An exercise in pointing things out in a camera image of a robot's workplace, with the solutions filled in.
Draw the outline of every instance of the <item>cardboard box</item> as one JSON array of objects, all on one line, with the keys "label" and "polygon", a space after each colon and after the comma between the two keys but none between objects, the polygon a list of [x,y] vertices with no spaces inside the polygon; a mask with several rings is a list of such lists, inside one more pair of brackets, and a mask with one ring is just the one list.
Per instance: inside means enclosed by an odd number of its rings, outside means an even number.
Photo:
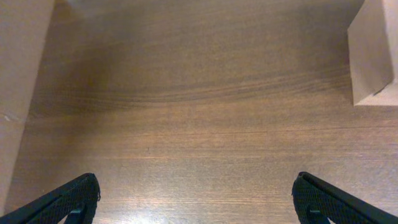
[{"label": "cardboard box", "polygon": [[53,0],[2,0],[0,13],[0,215],[28,114]]},{"label": "cardboard box", "polygon": [[366,0],[348,29],[355,105],[398,106],[398,1]]}]

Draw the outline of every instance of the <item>wood grain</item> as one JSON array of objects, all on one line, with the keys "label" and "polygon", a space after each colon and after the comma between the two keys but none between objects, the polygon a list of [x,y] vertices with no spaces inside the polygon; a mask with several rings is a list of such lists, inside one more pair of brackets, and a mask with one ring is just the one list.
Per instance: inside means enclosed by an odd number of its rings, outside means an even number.
[{"label": "wood grain", "polygon": [[361,4],[59,1],[8,211],[94,172],[96,223],[298,223],[306,170],[398,215],[398,110],[352,106]]}]

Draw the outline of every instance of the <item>wooden table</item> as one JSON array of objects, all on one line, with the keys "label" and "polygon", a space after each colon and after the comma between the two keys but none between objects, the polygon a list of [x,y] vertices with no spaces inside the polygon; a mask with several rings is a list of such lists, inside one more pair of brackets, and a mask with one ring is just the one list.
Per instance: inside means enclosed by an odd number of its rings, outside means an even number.
[{"label": "wooden table", "polygon": [[7,211],[94,172],[96,223],[298,223],[306,170],[398,215],[398,109],[352,106],[361,4],[58,1]]}]

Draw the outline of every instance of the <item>brown cardboard box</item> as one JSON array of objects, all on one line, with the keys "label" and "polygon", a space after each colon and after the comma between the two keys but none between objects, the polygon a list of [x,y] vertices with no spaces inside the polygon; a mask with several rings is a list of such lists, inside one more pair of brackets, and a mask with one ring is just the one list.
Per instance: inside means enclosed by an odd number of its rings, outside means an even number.
[{"label": "brown cardboard box", "polygon": [[366,0],[348,29],[355,105],[398,106],[398,1]]},{"label": "brown cardboard box", "polygon": [[0,215],[29,110],[53,0],[0,3]]}]

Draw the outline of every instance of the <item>wooden surface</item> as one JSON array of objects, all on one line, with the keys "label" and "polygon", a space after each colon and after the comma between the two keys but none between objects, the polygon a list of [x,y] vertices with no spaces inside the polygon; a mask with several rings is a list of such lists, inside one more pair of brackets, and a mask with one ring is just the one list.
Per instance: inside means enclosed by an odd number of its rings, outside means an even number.
[{"label": "wooden surface", "polygon": [[7,210],[94,172],[96,223],[298,223],[306,170],[398,215],[398,109],[352,106],[362,3],[59,1]]}]

